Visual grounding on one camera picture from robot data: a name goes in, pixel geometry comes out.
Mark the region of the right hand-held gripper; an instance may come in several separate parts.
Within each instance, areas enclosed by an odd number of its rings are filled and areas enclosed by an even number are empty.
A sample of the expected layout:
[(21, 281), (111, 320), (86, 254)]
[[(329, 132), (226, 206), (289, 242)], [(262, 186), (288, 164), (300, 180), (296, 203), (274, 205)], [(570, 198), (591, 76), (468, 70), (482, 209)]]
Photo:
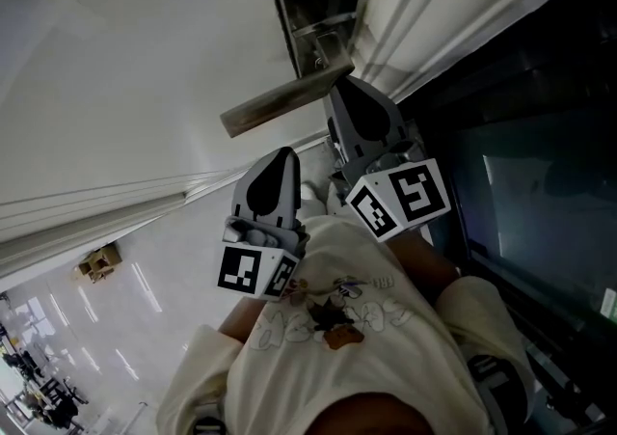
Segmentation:
[(416, 126), (405, 125), (386, 95), (344, 76), (326, 97), (326, 115), (339, 154), (337, 190), (377, 241), (416, 230), (450, 210), (437, 161), (426, 156)]

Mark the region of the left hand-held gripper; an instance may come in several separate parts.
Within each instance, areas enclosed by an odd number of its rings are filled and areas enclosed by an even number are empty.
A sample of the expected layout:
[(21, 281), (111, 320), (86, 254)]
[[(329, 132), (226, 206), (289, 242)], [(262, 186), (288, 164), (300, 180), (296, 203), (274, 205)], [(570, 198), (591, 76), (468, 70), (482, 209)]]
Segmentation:
[(299, 175), (295, 151), (283, 147), (260, 158), (236, 183), (234, 216), (227, 218), (217, 247), (216, 287), (259, 300), (282, 298), (309, 241), (303, 225), (294, 227)]

